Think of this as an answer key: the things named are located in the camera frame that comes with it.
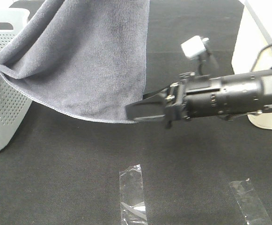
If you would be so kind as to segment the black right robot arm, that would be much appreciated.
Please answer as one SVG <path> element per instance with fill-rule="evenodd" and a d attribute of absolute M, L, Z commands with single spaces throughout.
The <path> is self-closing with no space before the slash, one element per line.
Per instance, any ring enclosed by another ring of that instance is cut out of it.
<path fill-rule="evenodd" d="M 225 121 L 244 115 L 272 113 L 272 67 L 237 75 L 212 78 L 187 72 L 178 82 L 145 94 L 125 107 L 128 120 L 161 122 L 219 116 Z"/>

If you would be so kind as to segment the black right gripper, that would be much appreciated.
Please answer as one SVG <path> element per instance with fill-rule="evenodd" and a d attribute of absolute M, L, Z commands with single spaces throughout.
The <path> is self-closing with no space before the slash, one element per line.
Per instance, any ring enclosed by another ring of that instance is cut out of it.
<path fill-rule="evenodd" d="M 151 100 L 156 96 L 161 100 Z M 155 122 L 164 120 L 166 128 L 172 122 L 222 114 L 222 78 L 209 75 L 182 74 L 178 82 L 164 89 L 143 95 L 143 100 L 125 107 L 128 120 Z"/>

